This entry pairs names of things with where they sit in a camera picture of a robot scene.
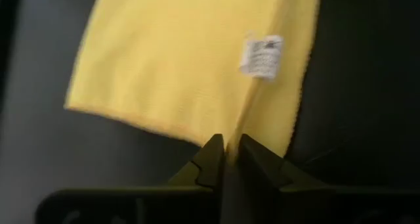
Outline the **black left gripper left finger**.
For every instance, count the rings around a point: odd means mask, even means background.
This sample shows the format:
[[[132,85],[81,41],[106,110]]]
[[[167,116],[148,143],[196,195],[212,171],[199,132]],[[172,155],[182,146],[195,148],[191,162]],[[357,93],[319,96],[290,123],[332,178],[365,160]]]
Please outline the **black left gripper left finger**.
[[[162,185],[52,192],[38,204],[34,224],[219,224],[223,142],[213,135]]]

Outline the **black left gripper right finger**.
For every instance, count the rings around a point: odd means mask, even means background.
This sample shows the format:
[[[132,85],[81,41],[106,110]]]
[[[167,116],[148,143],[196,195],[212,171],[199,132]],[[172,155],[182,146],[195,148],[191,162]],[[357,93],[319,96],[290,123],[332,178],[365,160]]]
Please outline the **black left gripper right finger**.
[[[254,224],[420,224],[420,191],[325,183],[246,134],[237,165]]]

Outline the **yellow microfiber towel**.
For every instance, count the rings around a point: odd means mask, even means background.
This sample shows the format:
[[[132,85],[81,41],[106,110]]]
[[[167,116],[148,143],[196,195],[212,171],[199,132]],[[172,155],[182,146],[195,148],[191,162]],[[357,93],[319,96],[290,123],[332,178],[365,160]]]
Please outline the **yellow microfiber towel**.
[[[285,155],[321,0],[96,0],[64,106]]]

